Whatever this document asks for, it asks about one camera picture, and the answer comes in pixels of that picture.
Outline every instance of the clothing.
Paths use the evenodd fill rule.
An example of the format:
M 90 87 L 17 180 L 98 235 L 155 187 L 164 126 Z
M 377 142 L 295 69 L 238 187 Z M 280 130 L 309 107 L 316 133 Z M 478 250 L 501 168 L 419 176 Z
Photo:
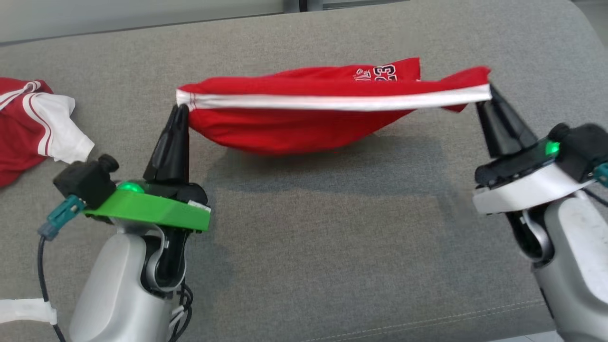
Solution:
M 42 80 L 0 78 L 0 187 L 46 156 L 86 160 L 94 144 L 70 120 L 74 106 Z
M 262 77 L 214 77 L 179 87 L 190 126 L 218 144 L 260 154 L 331 150 L 417 108 L 461 111 L 489 100 L 487 67 L 420 80 L 420 59 L 382 66 L 304 68 Z

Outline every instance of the white trim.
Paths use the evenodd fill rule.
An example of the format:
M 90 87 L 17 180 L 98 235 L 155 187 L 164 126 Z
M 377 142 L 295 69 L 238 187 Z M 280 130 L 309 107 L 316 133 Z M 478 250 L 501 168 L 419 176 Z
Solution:
M 32 96 L 36 96 L 38 94 L 40 94 L 40 93 L 37 92 L 35 94 L 25 95 L 23 97 L 22 105 L 23 105 L 23 109 L 27 113 L 27 115 L 29 115 L 29 117 L 31 117 L 32 120 L 34 120 L 35 122 L 39 123 L 42 127 L 44 127 L 44 136 L 38 142 L 38 154 L 41 156 L 47 156 L 45 147 L 46 147 L 47 141 L 50 139 L 50 134 L 51 134 L 50 127 L 44 121 L 42 121 L 40 118 L 38 118 L 38 116 L 33 112 L 32 108 L 30 108 L 30 102 L 29 102 L 30 98 Z
M 39 115 L 40 119 L 42 119 L 42 121 L 46 124 L 46 126 L 49 127 L 49 141 L 43 146 L 43 151 L 46 151 L 46 153 L 43 154 L 43 156 L 50 157 L 53 155 L 51 153 L 51 146 L 53 146 L 53 138 L 54 138 L 53 130 L 50 128 L 50 126 L 52 125 L 52 119 L 49 117 L 45 117 L 45 115 L 48 115 L 48 111 L 44 110 L 44 108 L 41 107 L 40 104 L 38 103 L 38 101 L 40 100 L 40 99 L 38 99 L 38 97 L 40 95 L 45 95 L 45 96 L 57 96 L 57 95 L 51 95 L 46 92 L 37 92 L 32 95 L 32 101 L 31 101 L 32 110 L 34 111 L 34 113 Z
M 435 108 L 492 99 L 490 85 L 479 85 L 424 94 L 397 96 L 286 96 L 286 95 L 214 95 L 177 90 L 178 105 L 190 110 L 212 108 L 265 108 L 284 110 L 393 111 Z
M 34 90 L 40 88 L 40 82 L 27 82 L 26 85 L 21 89 L 17 89 L 15 91 L 9 91 L 0 96 L 0 110 L 3 110 L 15 97 L 23 94 L 24 92 L 33 92 Z

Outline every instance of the gray fabric surface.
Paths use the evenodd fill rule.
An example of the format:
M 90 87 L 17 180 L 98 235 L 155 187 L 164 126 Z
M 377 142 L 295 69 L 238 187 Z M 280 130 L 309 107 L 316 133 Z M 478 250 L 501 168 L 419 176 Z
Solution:
M 0 48 L 0 75 L 76 98 L 74 121 L 140 177 L 175 87 L 219 75 L 419 55 L 425 79 L 489 65 L 539 134 L 608 125 L 606 52 L 566 0 L 424 0 L 36 41 Z M 210 231 L 188 245 L 195 315 L 183 341 L 486 341 L 553 328 L 502 216 L 471 204 L 488 161 L 473 107 L 421 110 L 336 153 L 262 158 L 191 137 Z M 46 161 L 0 190 L 0 298 L 39 297 L 35 230 L 61 200 Z M 112 228 L 81 217 L 47 247 L 67 332 Z M 54 341 L 43 323 L 3 341 Z

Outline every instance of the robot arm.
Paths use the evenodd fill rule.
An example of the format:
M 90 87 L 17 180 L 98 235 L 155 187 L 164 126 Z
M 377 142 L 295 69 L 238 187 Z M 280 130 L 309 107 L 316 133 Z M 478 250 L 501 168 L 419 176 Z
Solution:
M 188 180 L 188 150 L 188 108 L 175 106 L 143 180 L 115 186 L 109 172 L 118 164 L 109 156 L 70 165 L 54 179 L 64 196 L 94 203 L 85 215 L 118 227 L 78 300 L 69 329 L 73 341 L 164 342 L 174 326 L 170 341 L 183 333 L 193 297 L 184 282 L 185 244 L 192 232 L 207 230 L 210 218 L 207 195 Z M 114 167 L 100 167 L 107 164 Z M 176 294 L 180 305 L 172 310 Z
M 608 341 L 608 225 L 582 191 L 596 180 L 606 185 L 608 134 L 560 124 L 538 140 L 494 88 L 492 95 L 477 111 L 495 160 L 475 171 L 473 203 L 507 216 L 560 336 Z

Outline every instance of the green mount plate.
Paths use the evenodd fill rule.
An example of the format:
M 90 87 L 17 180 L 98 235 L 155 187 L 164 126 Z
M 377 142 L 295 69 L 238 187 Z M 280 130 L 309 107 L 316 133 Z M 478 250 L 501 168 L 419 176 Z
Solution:
M 157 225 L 207 231 L 211 210 L 169 198 L 131 190 L 116 191 L 99 208 L 83 210 L 85 215 L 124 218 Z

